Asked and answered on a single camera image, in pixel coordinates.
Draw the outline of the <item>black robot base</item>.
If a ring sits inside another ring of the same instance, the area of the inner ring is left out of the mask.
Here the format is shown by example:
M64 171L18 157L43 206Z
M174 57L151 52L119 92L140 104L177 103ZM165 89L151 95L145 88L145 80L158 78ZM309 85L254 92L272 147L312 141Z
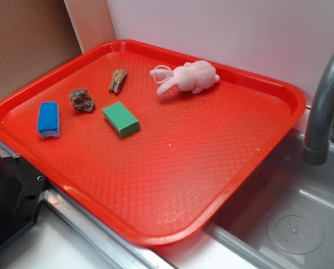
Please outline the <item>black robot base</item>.
M46 176L20 155L0 155L0 250L37 221Z

